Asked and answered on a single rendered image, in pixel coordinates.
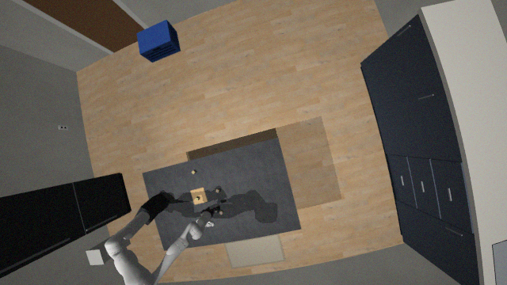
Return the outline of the tan square mat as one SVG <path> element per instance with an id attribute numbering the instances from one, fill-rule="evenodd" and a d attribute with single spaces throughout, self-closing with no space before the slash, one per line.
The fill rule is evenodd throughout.
<path id="1" fill-rule="evenodd" d="M 205 203 L 208 201 L 207 196 L 204 191 L 204 188 L 198 188 L 198 189 L 191 190 L 191 194 L 192 194 L 194 204 Z M 196 197 L 200 197 L 198 201 L 195 200 Z"/>

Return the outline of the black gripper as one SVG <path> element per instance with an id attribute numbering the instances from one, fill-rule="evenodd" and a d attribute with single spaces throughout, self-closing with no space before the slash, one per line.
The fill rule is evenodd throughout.
<path id="1" fill-rule="evenodd" d="M 216 209 L 216 208 L 217 208 L 217 209 Z M 208 212 L 211 214 L 211 216 L 213 216 L 213 214 L 214 214 L 215 212 L 216 212 L 216 213 L 218 213 L 218 212 L 220 211 L 220 206 L 218 205 L 217 207 L 214 207 L 214 208 L 212 208 L 212 209 L 210 209 L 210 210 L 208 210 L 208 209 L 209 209 L 209 207 L 207 208 L 207 210 L 206 210 L 206 209 L 205 209 L 205 210 L 202 210 L 201 214 L 202 214 L 204 211 L 208 211 Z M 214 209 L 215 209 L 215 210 L 214 210 Z"/>

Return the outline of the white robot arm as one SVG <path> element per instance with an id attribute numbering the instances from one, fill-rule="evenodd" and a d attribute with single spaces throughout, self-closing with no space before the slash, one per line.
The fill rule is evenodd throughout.
<path id="1" fill-rule="evenodd" d="M 115 260 L 117 256 L 114 264 L 117 271 L 124 277 L 125 285 L 156 285 L 170 265 L 189 245 L 187 235 L 189 234 L 194 240 L 199 239 L 205 227 L 215 225 L 210 220 L 211 218 L 211 214 L 204 211 L 196 221 L 190 222 L 184 233 L 168 248 L 161 264 L 152 274 L 138 262 L 137 256 L 127 249 L 124 242 L 124 239 L 131 239 L 150 219 L 149 214 L 145 211 L 140 212 L 129 224 L 107 240 L 105 248 L 111 258 Z M 122 252 L 124 250 L 125 252 Z"/>

